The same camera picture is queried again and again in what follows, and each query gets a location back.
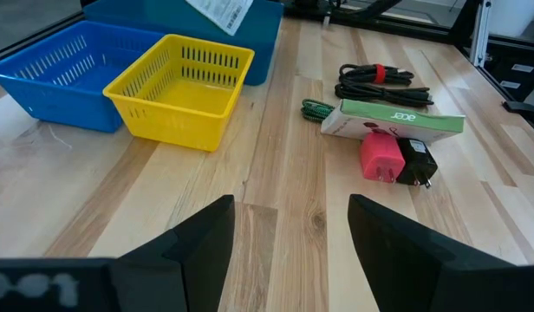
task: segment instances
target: floor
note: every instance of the floor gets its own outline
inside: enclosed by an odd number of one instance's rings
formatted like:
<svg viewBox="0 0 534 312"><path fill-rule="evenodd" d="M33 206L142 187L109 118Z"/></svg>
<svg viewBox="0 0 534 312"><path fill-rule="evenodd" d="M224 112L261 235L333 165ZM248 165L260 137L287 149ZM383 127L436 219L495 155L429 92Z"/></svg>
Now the floor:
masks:
<svg viewBox="0 0 534 312"><path fill-rule="evenodd" d="M0 49L80 10L80 0L0 0Z"/></svg>
<svg viewBox="0 0 534 312"><path fill-rule="evenodd" d="M428 86L465 131L430 146L433 187L362 178L360 142L320 135L302 99L336 104L343 63ZM376 311L347 222L363 194L515 264L534 263L534 130L456 48L284 19L270 76L245 87L205 153L31 119L0 89L0 257L116 257L223 194L238 202L221 311Z"/></svg>

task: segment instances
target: blue bin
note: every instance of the blue bin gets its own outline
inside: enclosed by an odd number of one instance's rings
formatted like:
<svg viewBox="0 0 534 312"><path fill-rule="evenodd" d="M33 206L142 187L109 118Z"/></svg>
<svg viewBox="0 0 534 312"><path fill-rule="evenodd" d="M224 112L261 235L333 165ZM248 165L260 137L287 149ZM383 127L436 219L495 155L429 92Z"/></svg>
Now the blue bin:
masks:
<svg viewBox="0 0 534 312"><path fill-rule="evenodd" d="M253 49L244 83L265 81L277 40L283 5L255 0L235 36L227 35L185 0L100 0L84 8L90 21L178 34Z"/></svg>
<svg viewBox="0 0 534 312"><path fill-rule="evenodd" d="M101 91L161 37L80 22L0 61L0 84L34 118L111 133L122 119Z"/></svg>

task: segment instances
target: green and white box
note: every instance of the green and white box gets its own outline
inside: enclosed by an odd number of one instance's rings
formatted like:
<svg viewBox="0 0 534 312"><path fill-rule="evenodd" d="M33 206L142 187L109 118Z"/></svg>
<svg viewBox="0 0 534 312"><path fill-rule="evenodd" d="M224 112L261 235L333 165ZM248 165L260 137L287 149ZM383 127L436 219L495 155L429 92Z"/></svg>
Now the green and white box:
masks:
<svg viewBox="0 0 534 312"><path fill-rule="evenodd" d="M388 133L426 143L464 131L465 116L438 116L411 109L342 100L321 124L321 133L363 140L368 133Z"/></svg>

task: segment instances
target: yellow basket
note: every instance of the yellow basket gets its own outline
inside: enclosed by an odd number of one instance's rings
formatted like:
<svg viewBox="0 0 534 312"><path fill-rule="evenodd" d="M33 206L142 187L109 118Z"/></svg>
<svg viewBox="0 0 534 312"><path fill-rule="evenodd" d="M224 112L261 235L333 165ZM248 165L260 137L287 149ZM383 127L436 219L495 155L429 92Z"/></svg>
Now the yellow basket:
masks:
<svg viewBox="0 0 534 312"><path fill-rule="evenodd" d="M215 151L253 56L250 49L166 35L103 94L132 135Z"/></svg>

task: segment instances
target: black charger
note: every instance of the black charger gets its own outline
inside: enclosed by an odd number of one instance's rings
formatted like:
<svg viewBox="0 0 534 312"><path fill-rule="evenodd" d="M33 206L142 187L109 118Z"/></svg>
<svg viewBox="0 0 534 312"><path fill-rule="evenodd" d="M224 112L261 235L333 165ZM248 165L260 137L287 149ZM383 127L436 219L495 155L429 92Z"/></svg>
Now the black charger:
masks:
<svg viewBox="0 0 534 312"><path fill-rule="evenodd" d="M406 164L396 182L405 185L431 187L430 178L439 167L427 145L420 140L398 139L398 147Z"/></svg>

